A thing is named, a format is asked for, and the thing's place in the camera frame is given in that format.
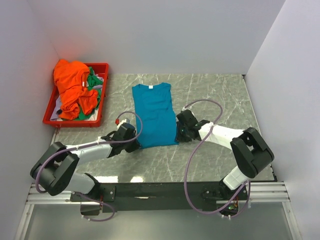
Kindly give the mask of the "blue t shirt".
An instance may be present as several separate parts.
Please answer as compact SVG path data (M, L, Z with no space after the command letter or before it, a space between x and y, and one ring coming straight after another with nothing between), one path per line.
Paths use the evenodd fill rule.
M132 87L137 138L143 149L177 145L176 114L173 110L171 85L162 82L158 85L137 84Z

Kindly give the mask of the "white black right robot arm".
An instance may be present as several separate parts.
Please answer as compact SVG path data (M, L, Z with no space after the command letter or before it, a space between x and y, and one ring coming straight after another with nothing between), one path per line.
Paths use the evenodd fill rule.
M275 159L271 148L254 127L234 129L216 125L208 120L198 121L188 109L180 112L177 119L176 140L180 143L199 141L186 165L183 179L185 191L191 160L205 142L231 150L235 158L236 166L219 183L219 193L226 200L232 199L242 184L255 178Z

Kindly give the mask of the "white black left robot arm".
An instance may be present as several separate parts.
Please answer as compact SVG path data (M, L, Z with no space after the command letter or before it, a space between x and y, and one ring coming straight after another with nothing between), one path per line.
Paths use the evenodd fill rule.
M54 142L30 170L30 176L51 196L64 190L81 193L88 201L102 194L100 182L89 173L76 173L76 167L93 160L112 158L123 150L131 153L140 148L136 129L130 123L89 143L66 146Z

